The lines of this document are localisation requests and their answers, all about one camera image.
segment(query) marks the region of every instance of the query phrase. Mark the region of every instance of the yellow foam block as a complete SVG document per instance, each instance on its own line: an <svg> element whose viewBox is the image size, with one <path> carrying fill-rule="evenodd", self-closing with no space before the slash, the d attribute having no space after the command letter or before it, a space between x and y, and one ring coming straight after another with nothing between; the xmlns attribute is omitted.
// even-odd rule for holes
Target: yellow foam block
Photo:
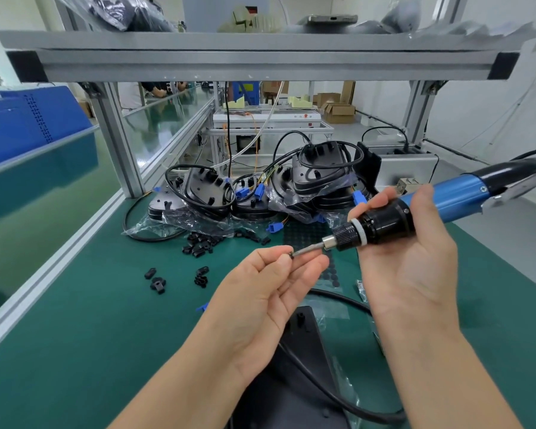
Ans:
<svg viewBox="0 0 536 429"><path fill-rule="evenodd" d="M292 108L311 108L313 105L308 95L304 95L301 98L289 96L288 104L290 104Z"/></svg>
<svg viewBox="0 0 536 429"><path fill-rule="evenodd" d="M226 108L226 104L222 103L222 108ZM229 100L229 108L244 108L244 96L241 96L238 100Z"/></svg>

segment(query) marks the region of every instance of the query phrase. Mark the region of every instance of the electric screwdriver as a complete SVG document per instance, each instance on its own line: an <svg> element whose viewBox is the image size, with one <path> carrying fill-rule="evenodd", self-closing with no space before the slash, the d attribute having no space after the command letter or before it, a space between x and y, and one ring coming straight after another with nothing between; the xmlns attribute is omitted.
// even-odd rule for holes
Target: electric screwdriver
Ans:
<svg viewBox="0 0 536 429"><path fill-rule="evenodd" d="M519 159L461 174L436 184L433 202L444 223L501 206L536 187L536 159ZM410 205L414 194L405 194L382 208L370 209L333 229L322 242L292 253L316 249L339 251L367 244L382 244L415 234Z"/></svg>

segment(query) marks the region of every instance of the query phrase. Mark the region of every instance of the green work mat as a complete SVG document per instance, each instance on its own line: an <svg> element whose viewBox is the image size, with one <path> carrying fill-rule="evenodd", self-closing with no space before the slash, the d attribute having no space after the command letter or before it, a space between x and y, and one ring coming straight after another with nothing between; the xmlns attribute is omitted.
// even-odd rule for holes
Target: green work mat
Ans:
<svg viewBox="0 0 536 429"><path fill-rule="evenodd" d="M213 254L194 259L181 253L184 238L159 244L130 240L121 235L130 204L102 226L1 343L0 429L107 426L183 343L199 320L196 309L225 274L258 247L227 239ZM142 215L142 205L134 216ZM536 428L536 284L458 227L449 230L459 247L464 334L525 428ZM282 233L272 242L282 243ZM330 256L336 291L358 299L356 252ZM193 280L205 265L209 283L201 289ZM151 267L167 280L163 295L151 291L143 277ZM397 410L400 401L366 315L335 301L309 302L317 316L325 313L320 321L326 350L360 405Z"/></svg>

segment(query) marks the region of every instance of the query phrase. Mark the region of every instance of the forearm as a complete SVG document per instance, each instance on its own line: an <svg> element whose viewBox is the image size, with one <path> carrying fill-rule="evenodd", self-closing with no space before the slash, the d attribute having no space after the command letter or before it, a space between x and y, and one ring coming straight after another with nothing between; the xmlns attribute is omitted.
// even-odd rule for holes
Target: forearm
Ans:
<svg viewBox="0 0 536 429"><path fill-rule="evenodd" d="M382 334L379 329L379 334L414 429L521 429L458 329L432 329L428 333L411 328L389 331Z"/></svg>
<svg viewBox="0 0 536 429"><path fill-rule="evenodd" d="M222 344L195 328L110 425L110 429L222 428L243 393Z"/></svg>

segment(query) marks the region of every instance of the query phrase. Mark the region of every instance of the person's left hand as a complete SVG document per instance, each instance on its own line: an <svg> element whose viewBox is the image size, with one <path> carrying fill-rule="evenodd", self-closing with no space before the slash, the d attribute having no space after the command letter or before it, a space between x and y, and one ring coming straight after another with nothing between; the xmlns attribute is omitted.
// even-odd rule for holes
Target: person's left hand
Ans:
<svg viewBox="0 0 536 429"><path fill-rule="evenodd" d="M291 252L280 245L250 253L222 280L199 322L223 344L243 387L268 365L286 322L329 265L321 251L293 260Z"/></svg>

